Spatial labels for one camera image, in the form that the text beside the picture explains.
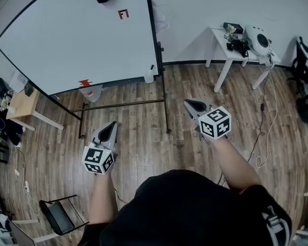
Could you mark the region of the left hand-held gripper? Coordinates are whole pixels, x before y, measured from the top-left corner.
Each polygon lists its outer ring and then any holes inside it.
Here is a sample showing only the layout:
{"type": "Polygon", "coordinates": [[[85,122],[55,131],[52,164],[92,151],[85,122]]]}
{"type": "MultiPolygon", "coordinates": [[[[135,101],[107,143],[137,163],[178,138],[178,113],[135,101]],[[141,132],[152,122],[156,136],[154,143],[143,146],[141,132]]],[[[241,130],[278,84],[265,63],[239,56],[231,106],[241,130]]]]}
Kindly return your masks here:
{"type": "Polygon", "coordinates": [[[100,175],[110,172],[118,157],[117,131],[118,123],[111,121],[93,132],[82,155],[82,164],[88,172],[100,175]]]}

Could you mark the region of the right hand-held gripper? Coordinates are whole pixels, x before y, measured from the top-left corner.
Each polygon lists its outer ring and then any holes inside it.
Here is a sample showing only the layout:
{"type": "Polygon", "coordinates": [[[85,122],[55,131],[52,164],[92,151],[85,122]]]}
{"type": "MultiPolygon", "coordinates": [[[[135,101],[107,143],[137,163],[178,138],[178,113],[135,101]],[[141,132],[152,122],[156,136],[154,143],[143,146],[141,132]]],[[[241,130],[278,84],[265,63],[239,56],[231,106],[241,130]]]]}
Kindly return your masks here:
{"type": "Polygon", "coordinates": [[[204,137],[217,140],[221,137],[226,137],[231,131],[231,114],[224,107],[216,107],[198,117],[197,110],[207,109],[207,105],[204,102],[186,99],[183,103],[188,115],[198,124],[200,133],[204,137]]]}

